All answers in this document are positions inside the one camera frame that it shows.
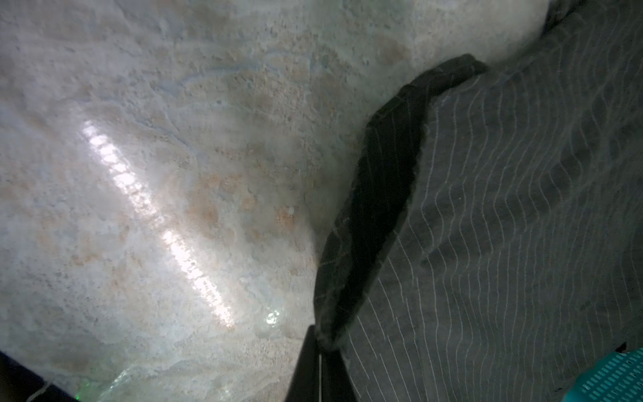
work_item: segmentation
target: turquoise perforated basket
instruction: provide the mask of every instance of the turquoise perforated basket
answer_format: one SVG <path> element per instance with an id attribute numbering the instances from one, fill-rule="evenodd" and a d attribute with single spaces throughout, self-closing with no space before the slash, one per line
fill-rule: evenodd
<path id="1" fill-rule="evenodd" d="M 643 402 L 643 348 L 610 353 L 580 375 L 563 402 Z"/>

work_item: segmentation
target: pinstriped cloth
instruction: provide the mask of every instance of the pinstriped cloth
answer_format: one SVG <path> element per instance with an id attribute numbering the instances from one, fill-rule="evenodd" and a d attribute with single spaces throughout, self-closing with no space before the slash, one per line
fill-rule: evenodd
<path id="1" fill-rule="evenodd" d="M 367 127 L 314 299 L 362 401 L 559 401 L 642 346 L 643 2 L 484 71 L 451 60 Z"/>

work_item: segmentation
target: stone-patterned surface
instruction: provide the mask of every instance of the stone-patterned surface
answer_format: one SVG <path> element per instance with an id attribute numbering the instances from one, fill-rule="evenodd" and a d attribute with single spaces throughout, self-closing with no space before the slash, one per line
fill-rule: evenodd
<path id="1" fill-rule="evenodd" d="M 367 118 L 547 0 L 3 0 L 0 349 L 83 401 L 280 401 Z"/>

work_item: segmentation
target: gray fabric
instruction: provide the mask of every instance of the gray fabric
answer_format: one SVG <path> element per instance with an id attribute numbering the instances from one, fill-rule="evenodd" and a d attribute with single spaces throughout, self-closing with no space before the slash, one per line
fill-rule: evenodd
<path id="1" fill-rule="evenodd" d="M 587 1 L 435 98 L 417 166 L 396 160 L 410 115 L 374 119 L 315 289 L 318 339 L 342 348 L 360 400 L 559 401 L 622 342 L 641 346 L 641 21 L 639 0 Z M 379 163 L 415 182 L 378 184 Z M 394 217 L 375 245 L 357 230 Z"/>

